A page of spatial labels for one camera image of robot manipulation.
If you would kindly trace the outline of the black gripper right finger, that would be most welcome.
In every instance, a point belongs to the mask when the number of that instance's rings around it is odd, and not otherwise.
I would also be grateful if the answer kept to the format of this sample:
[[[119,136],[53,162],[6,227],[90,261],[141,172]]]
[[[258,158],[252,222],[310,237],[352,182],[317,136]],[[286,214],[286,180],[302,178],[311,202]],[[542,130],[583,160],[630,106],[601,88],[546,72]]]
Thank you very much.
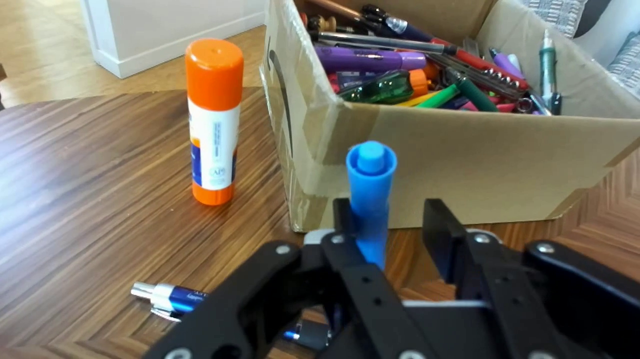
[[[453,299],[421,327],[440,359],[640,359],[640,283],[558,241],[514,251],[424,204],[421,241]]]

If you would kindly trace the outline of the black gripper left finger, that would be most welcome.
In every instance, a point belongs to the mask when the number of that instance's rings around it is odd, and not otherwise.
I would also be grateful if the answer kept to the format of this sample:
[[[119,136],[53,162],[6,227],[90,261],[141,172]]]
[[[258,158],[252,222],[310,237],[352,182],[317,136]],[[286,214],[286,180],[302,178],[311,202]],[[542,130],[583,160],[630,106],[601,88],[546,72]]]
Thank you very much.
[[[384,273],[362,257],[346,200],[333,202],[333,225],[317,245],[264,243],[143,359],[264,359],[313,305],[332,333],[317,359],[436,359]]]

